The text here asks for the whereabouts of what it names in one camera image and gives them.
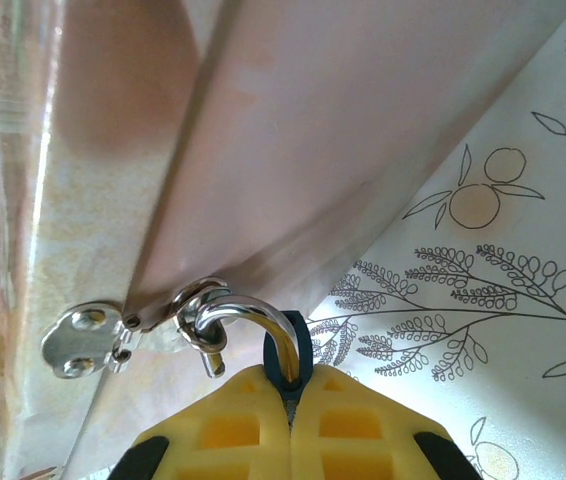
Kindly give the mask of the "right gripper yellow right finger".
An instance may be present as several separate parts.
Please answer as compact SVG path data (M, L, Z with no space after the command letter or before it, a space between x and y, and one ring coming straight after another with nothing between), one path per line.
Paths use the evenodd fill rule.
M439 423L327 365L292 427L292 480L482 480Z

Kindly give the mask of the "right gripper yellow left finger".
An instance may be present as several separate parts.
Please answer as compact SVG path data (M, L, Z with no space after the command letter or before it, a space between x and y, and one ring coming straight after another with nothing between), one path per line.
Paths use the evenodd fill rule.
M288 419L264 367L142 432L112 480L291 480Z

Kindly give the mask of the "blue padlock silver shackle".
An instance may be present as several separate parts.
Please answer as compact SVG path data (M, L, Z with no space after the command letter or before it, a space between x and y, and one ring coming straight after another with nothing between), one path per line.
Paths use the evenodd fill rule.
M312 376L312 344L303 317L282 312L253 297L206 288L173 303L173 319L187 343L197 350L206 373L218 378L225 373L222 351L227 346L225 320L246 320L266 332L263 367L266 378L282 401L300 402Z

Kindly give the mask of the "pink fairy picture box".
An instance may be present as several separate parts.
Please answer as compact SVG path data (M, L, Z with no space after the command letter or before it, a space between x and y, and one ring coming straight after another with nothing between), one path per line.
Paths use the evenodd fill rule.
M46 364L70 307L209 274L310 312L566 0L0 0L0 480L79 480L194 354Z

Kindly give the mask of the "silver metal hasp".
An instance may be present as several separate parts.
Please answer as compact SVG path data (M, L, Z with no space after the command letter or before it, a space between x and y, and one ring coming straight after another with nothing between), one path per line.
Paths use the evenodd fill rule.
M76 305L44 334L42 357L56 377L77 379L122 371L138 350L176 353L194 338L198 311L230 293L224 280L204 277L135 312L107 302Z

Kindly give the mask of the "floral patterned table covering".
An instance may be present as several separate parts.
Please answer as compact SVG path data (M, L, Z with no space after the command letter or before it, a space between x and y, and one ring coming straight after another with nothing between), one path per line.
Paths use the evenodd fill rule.
M566 480L566 18L308 328L483 480Z

